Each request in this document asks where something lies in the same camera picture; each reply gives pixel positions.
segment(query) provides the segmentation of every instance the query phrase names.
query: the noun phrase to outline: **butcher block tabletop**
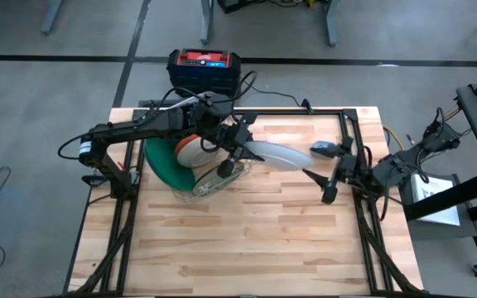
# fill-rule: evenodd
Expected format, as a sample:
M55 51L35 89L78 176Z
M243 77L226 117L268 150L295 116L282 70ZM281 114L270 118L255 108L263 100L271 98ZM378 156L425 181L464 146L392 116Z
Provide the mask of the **butcher block tabletop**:
M376 164L388 154L378 108L356 109L364 145L373 152ZM132 108L114 108L109 120L129 121L132 115ZM255 140L307 154L315 141L341 140L340 121L330 115L259 115L250 131ZM136 142L133 165L138 148ZM120 162L125 151L126 144L108 149ZM315 159L311 170L330 176L334 166L335 160ZM91 191L89 200L108 193L109 186L101 185ZM396 189L390 195L399 196ZM145 162L124 295L368 294L351 189L339 183L331 205L322 204L320 198L320 187L301 171L283 172L256 164L248 175L217 194L184 203ZM68 291L83 285L104 257L114 206L114 199L102 199L85 212ZM390 202L381 225L388 254L409 281L422 288L402 206ZM371 251L378 288L383 289L378 258ZM113 262L112 289L120 254Z

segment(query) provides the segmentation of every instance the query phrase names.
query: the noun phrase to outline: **yellow object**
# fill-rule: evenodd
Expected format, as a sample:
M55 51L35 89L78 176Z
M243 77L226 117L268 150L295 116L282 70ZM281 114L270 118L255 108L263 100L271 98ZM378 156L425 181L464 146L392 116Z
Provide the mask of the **yellow object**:
M397 137L397 134L391 130L391 128L383 125L384 129L389 132L389 134L395 139L395 142L397 142L398 146L401 147L401 150L404 150L404 146L402 145L401 139Z

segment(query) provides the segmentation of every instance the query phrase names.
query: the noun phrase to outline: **gray floor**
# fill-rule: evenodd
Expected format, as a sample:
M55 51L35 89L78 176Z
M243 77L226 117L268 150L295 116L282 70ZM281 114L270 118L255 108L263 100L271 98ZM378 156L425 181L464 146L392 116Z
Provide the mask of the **gray floor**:
M142 0L66 0L53 36L44 37L39 27L45 2L0 0L0 54L126 55L141 4ZM152 0L137 54L199 48L199 10L198 1ZM333 49L325 44L319 7L263 4L229 15L217 7L214 40L208 47L244 56L477 60L477 1L344 0L338 25L339 44ZM59 159L56 149L107 118L122 68L105 63L0 62L0 166L12 168L0 195L0 244L7 251L0 297L61 292L88 191L80 176L89 170ZM406 133L421 136L436 107L452 105L455 88L477 82L477 68L243 68L258 71L258 88L295 94L315 106L379 106L383 122L405 144ZM169 87L164 65L134 65L123 107L158 99ZM249 94L240 105L292 102ZM451 123L458 131L468 127L462 115ZM459 149L425 167L435 173L458 173L462 180L476 175L474 137L466 137ZM471 239L412 237L427 290L477 297L477 278L469 269L477 263Z

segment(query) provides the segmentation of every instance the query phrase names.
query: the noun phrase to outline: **table leg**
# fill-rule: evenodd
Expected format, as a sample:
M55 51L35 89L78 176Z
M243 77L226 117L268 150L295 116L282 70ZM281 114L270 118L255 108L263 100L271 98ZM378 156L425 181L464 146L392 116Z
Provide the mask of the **table leg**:
M55 25L56 16L58 15L58 11L62 6L63 0L49 0L47 2L47 13L46 18L43 20L41 24L41 33L49 36L53 31L53 26Z
M213 26L213 10L214 0L202 1L202 29L200 33L200 41L203 45L207 45L210 40L210 33Z
M327 41L329 46L336 46L336 8L340 0L327 0L325 2L325 20L327 24Z
M477 198L477 176L415 204L404 206L406 220L419 219Z

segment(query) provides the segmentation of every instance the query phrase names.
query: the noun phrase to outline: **battery pack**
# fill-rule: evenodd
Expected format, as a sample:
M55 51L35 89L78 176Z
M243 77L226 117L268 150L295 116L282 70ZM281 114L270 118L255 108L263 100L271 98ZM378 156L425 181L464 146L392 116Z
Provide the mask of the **battery pack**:
M240 57L222 50L174 50L166 69L172 86L200 94L212 91L233 97L239 88ZM181 97L187 92L176 91Z

